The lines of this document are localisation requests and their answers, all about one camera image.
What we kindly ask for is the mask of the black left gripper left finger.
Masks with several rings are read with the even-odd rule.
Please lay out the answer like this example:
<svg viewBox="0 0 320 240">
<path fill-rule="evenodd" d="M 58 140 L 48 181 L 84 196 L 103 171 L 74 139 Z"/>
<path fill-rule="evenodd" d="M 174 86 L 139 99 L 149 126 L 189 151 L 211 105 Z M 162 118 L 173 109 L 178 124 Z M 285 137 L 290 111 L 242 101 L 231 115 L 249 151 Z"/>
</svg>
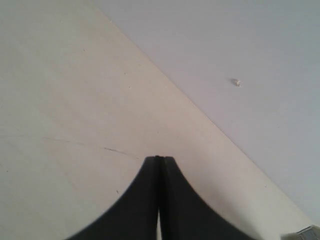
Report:
<svg viewBox="0 0 320 240">
<path fill-rule="evenodd" d="M 122 196 L 70 240 L 156 240 L 160 162 L 147 157 Z"/>
</svg>

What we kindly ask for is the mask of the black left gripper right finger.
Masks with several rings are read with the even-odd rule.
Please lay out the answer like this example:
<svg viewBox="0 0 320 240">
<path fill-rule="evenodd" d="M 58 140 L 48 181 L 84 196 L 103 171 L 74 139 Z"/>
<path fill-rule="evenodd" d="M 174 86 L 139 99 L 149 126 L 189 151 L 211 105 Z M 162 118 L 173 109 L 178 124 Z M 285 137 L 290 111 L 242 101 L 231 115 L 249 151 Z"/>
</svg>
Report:
<svg viewBox="0 0 320 240">
<path fill-rule="evenodd" d="M 163 240 L 251 240 L 216 213 L 192 188 L 173 157 L 158 158 Z"/>
</svg>

